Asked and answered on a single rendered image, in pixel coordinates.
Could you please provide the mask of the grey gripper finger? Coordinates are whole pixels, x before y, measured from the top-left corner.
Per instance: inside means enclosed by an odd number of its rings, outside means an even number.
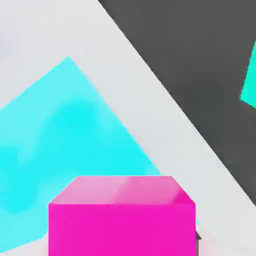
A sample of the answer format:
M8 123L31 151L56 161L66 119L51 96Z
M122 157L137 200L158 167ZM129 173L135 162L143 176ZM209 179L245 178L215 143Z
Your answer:
M199 256L199 242L202 238L199 233L196 231L196 256Z

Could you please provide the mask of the small magenta cube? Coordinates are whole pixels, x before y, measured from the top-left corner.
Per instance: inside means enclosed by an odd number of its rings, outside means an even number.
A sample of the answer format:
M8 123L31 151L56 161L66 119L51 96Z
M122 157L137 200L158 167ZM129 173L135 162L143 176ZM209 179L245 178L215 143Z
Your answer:
M48 205L48 256L196 256L196 205L171 176L79 176Z

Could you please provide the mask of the large turquoise green box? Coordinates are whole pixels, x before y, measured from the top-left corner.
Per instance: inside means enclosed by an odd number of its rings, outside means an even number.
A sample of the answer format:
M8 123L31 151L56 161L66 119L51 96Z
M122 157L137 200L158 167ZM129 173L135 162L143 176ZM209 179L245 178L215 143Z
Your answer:
M240 100L256 109L256 41L249 59Z

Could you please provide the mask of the large cyan box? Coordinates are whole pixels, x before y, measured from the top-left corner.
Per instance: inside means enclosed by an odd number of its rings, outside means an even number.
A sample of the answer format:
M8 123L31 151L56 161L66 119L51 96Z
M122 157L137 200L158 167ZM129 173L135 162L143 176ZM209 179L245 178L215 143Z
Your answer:
M40 239L74 178L159 171L71 58L0 109L0 253Z

